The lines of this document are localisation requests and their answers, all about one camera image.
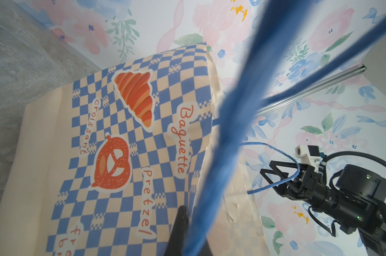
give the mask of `checkered paper bag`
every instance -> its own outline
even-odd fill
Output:
[[[66,85],[36,254],[164,253],[209,144],[210,63],[196,44]]]

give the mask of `croissant illustration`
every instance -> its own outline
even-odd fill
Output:
[[[151,86],[148,84],[149,78],[150,72],[143,74],[125,72],[118,74],[114,79],[125,104],[146,128],[152,126],[155,106]]]

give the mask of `floral backdrop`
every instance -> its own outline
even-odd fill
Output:
[[[14,0],[104,69],[206,41],[222,89],[237,82],[267,0]],[[326,65],[386,14],[386,0],[314,0],[270,85],[283,91]],[[356,56],[334,73],[361,62]]]
[[[386,96],[358,75],[259,117],[245,140],[268,143],[293,157],[296,146],[317,145],[326,155],[360,151],[386,161]],[[271,160],[290,162],[264,146],[245,146],[243,153],[254,189],[268,184],[259,171],[269,168]],[[364,167],[386,178],[385,167],[357,156],[329,161],[328,177],[346,164]],[[309,218],[307,203],[282,198],[273,189],[255,197],[271,255],[366,255],[357,231],[346,235],[337,228],[337,237],[331,237]],[[330,227],[331,217],[324,213],[315,215]]]
[[[176,48],[207,42],[222,90],[237,82],[267,0],[14,0],[64,43],[101,69]],[[372,29],[386,14],[386,0],[314,0],[293,38],[267,95],[283,91],[325,66]],[[359,64],[365,52],[334,72]],[[248,141],[262,141],[293,154],[299,144],[318,145],[330,154],[357,150],[386,160],[386,97],[363,76],[255,120]],[[265,184],[258,173],[270,160],[288,161],[270,149],[243,149],[253,187]],[[339,157],[328,175],[347,163],[380,173],[366,159]],[[358,233],[329,236],[308,219],[307,205],[281,198],[273,190],[256,195],[266,242],[272,255],[364,255]],[[325,214],[318,218],[330,225]]]

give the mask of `yellow paint splatter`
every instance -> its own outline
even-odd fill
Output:
[[[294,214],[297,214],[299,218],[303,217],[305,218],[305,220],[307,221],[306,225],[308,225],[308,222],[310,221],[308,217],[305,217],[304,214],[302,212],[294,212]]]
[[[243,14],[243,19],[241,20],[242,22],[244,21],[244,19],[247,16],[247,9],[244,10],[244,7],[242,5],[240,5],[238,7],[232,7],[231,11],[236,11],[236,15],[238,15],[238,13],[241,12]]]

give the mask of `metal rod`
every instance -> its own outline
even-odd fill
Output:
[[[339,83],[341,82],[342,80],[345,80],[347,78],[350,78],[350,77],[353,77],[357,74],[361,74],[363,73],[367,68],[360,64],[358,66],[355,66],[353,68],[350,68],[350,69],[347,69],[339,74],[336,74],[332,77],[329,77],[327,79],[324,79],[316,84],[314,84],[313,86],[311,86],[310,88],[302,91],[301,93],[299,94],[296,94],[288,99],[285,99],[285,100],[282,100],[280,102],[277,102],[275,104],[272,104],[272,105],[269,105],[268,107],[265,107],[263,109],[260,109],[257,111],[256,113],[256,116],[255,117],[259,117],[259,116],[262,116],[262,115],[265,115],[267,114],[268,112],[271,112],[273,110],[276,110],[282,106],[285,106],[285,105],[288,105],[290,103],[293,103],[293,102],[296,102],[297,100],[301,100],[303,99],[304,97],[306,96],[309,96],[309,95],[312,95],[320,90],[323,90],[325,88],[328,88],[336,83]]]

